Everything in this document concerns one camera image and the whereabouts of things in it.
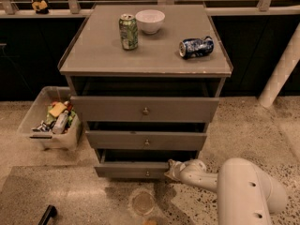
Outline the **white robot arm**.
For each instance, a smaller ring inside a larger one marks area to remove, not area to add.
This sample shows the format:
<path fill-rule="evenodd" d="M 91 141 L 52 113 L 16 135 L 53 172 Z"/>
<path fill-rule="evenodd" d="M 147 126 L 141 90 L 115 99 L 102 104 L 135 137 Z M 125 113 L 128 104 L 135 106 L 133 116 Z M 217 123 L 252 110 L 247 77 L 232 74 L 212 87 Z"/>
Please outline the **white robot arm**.
<path fill-rule="evenodd" d="M 217 194 L 218 225 L 272 225 L 271 216 L 288 202 L 277 179 L 243 158 L 226 160 L 218 173 L 207 172 L 199 159 L 170 159 L 168 164 L 167 177 Z"/>

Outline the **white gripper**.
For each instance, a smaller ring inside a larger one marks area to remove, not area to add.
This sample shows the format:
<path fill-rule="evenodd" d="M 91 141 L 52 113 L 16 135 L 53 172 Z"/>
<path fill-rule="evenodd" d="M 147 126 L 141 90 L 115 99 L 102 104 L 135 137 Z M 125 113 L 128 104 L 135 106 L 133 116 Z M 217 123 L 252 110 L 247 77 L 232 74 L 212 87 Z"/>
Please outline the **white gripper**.
<path fill-rule="evenodd" d="M 192 161 L 175 161 L 172 159 L 168 160 L 169 170 L 164 175 L 174 181 L 190 182 L 192 180 L 192 173 L 190 167 Z"/>

